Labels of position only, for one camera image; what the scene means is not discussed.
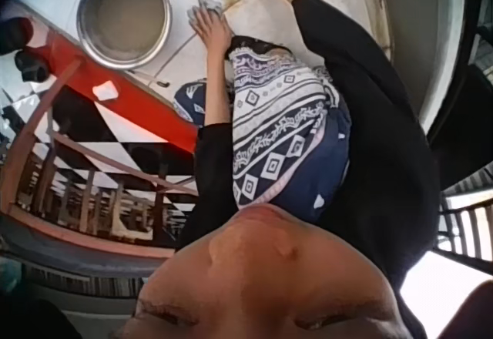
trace wooden railing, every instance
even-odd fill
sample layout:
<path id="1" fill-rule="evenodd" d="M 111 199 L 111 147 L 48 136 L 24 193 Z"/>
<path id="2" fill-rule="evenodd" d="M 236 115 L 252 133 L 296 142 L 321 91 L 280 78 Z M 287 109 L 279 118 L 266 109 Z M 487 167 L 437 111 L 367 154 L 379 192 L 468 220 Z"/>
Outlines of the wooden railing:
<path id="1" fill-rule="evenodd" d="M 16 210 L 18 216 L 18 209 L 12 208 L 17 206 L 44 221 L 86 236 L 174 248 L 184 220 L 168 212 L 163 199 L 170 190 L 196 196 L 197 192 L 186 186 L 193 181 L 192 177 L 181 183 L 171 183 L 166 181 L 165 173 L 156 177 L 138 171 L 72 141 L 63 135 L 62 127 L 60 132 L 53 132 L 50 124 L 47 133 L 52 141 L 46 158 L 41 161 L 32 153 L 36 141 L 34 132 L 41 118 L 49 112 L 62 87 L 78 72 L 83 63 L 81 59 L 74 60 L 60 74 L 49 91 L 43 94 L 40 103 L 15 137 L 8 152 L 5 150 L 6 145 L 0 143 L 0 154 L 2 159 L 5 157 L 0 173 L 0 211 L 9 214 Z M 94 170 L 89 171 L 86 184 L 81 186 L 82 188 L 77 186 L 80 184 L 74 184 L 69 179 L 64 183 L 63 189 L 53 189 L 53 180 L 58 170 L 55 159 L 60 146 L 66 146 L 131 176 L 157 184 L 156 201 L 130 196 L 124 192 L 122 183 L 118 184 L 117 189 L 96 188 L 93 184 Z M 33 225 L 39 223 L 29 223 L 30 227 Z"/>

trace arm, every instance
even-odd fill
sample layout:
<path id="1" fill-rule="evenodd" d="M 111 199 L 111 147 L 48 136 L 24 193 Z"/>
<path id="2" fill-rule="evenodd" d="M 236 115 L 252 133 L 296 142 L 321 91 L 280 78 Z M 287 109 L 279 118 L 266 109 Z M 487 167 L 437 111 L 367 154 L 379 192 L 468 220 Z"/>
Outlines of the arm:
<path id="1" fill-rule="evenodd" d="M 231 123 L 230 101 L 226 94 L 224 57 L 221 54 L 207 56 L 206 119 L 204 126 Z"/>
<path id="2" fill-rule="evenodd" d="M 191 22 L 207 47 L 206 117 L 195 148 L 195 177 L 199 202 L 180 235 L 177 249 L 218 229 L 238 211 L 233 197 L 233 133 L 226 94 L 224 54 L 231 43 L 225 18 L 195 9 Z"/>
<path id="3" fill-rule="evenodd" d="M 200 6 L 194 8 L 190 25 L 207 48 L 206 118 L 204 126 L 231 123 L 230 101 L 226 94 L 224 54 L 231 45 L 232 32 L 226 18 Z"/>
<path id="4" fill-rule="evenodd" d="M 360 25 L 322 0 L 287 1 L 293 5 L 305 45 L 324 57 L 336 82 L 340 70 L 345 69 L 341 73 L 345 76 L 348 69 L 357 68 L 380 88 L 392 104 L 415 119 L 405 87 L 394 67 Z"/>

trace tiled floor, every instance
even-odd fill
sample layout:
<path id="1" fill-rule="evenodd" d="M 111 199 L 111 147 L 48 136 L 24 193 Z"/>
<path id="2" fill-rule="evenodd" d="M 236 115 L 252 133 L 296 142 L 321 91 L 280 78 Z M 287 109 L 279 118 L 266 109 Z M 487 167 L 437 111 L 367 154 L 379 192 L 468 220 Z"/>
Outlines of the tiled floor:
<path id="1" fill-rule="evenodd" d="M 76 13 L 80 0 L 18 0 L 35 15 L 28 15 L 32 20 L 35 35 L 30 46 L 37 47 L 46 43 L 48 27 L 43 24 L 48 21 L 67 35 L 77 39 Z M 188 24 L 186 10 L 198 4 L 198 0 L 170 0 L 173 7 L 173 26 L 169 39 L 160 54 L 140 70 L 158 79 L 170 82 L 167 89 L 154 83 L 140 79 L 151 89 L 165 99 L 171 101 L 176 90 L 184 83 L 201 79 L 206 75 L 206 50 L 200 39 L 194 34 Z M 297 24 L 290 4 L 285 0 L 217 0 L 223 5 L 233 31 L 236 34 L 255 36 L 267 41 L 284 44 L 310 65 L 319 65 L 319 56 L 309 52 L 300 37 Z M 386 25 L 385 7 L 374 6 L 379 0 L 326 0 L 342 12 L 359 22 L 369 32 L 372 29 L 382 29 Z M 0 18 L 26 16 L 23 7 L 12 3 L 3 8 Z M 390 45 L 388 32 L 374 35 L 383 48 Z M 0 104 L 2 117 L 0 120 L 0 139 L 7 137 L 10 142 L 20 129 L 28 122 L 39 97 L 56 80 L 52 76 L 47 82 L 39 85 L 23 82 L 20 73 L 14 65 L 14 53 L 0 56 Z M 115 114 L 98 103 L 85 101 L 78 94 L 64 94 L 53 108 L 54 129 L 57 123 L 62 124 L 70 118 L 67 136 L 104 156 L 115 159 L 136 170 L 156 175 L 158 166 L 149 156 L 167 150 L 173 152 L 171 143 L 137 126 L 135 123 Z M 49 137 L 46 134 L 48 120 L 45 116 L 35 134 L 38 142 L 34 153 L 44 159 L 49 148 Z M 172 173 L 168 180 L 177 183 L 184 176 L 193 175 L 192 158 L 188 153 L 176 157 L 172 165 Z M 68 177 L 77 186 L 84 187 L 85 179 L 90 170 L 96 171 L 94 186 L 114 190 L 118 182 L 125 183 L 125 190 L 133 196 L 154 201 L 155 189 L 149 188 L 130 178 L 122 171 L 101 163 L 91 157 L 85 157 L 70 150 L 62 150 L 55 160 L 58 172 L 52 184 L 52 189 L 62 194 Z M 195 189 L 195 183 L 187 187 Z M 172 203 L 176 212 L 187 213 L 193 208 L 195 200 L 179 193 L 171 193 L 165 198 L 165 203 Z"/>
<path id="2" fill-rule="evenodd" d="M 75 18 L 80 0 L 20 0 L 74 39 L 78 39 Z M 163 89 L 143 78 L 140 82 L 172 100 L 184 82 L 205 76 L 205 50 L 188 25 L 186 10 L 197 0 L 170 0 L 173 25 L 169 39 L 158 56 L 140 70 L 171 83 Z M 271 42 L 283 43 L 311 65 L 320 58 L 308 52 L 297 31 L 290 6 L 284 0 L 217 0 L 226 9 L 226 16 L 237 34 L 253 35 Z M 379 0 L 326 0 L 354 18 L 369 32 L 387 24 L 384 7 L 375 7 Z M 390 45 L 388 33 L 374 35 L 383 48 Z"/>

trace patterned skirt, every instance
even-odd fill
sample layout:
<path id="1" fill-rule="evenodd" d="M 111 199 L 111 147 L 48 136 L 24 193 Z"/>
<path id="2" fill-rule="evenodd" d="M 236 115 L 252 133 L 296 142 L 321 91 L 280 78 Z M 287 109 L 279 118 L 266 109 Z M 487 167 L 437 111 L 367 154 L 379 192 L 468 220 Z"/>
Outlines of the patterned skirt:
<path id="1" fill-rule="evenodd" d="M 325 67 L 311 69 L 284 50 L 260 52 L 240 46 L 229 54 L 233 194 L 239 208 L 272 203 L 315 223 L 344 181 L 349 111 Z M 192 82 L 174 101 L 198 126 L 205 91 L 206 81 Z"/>

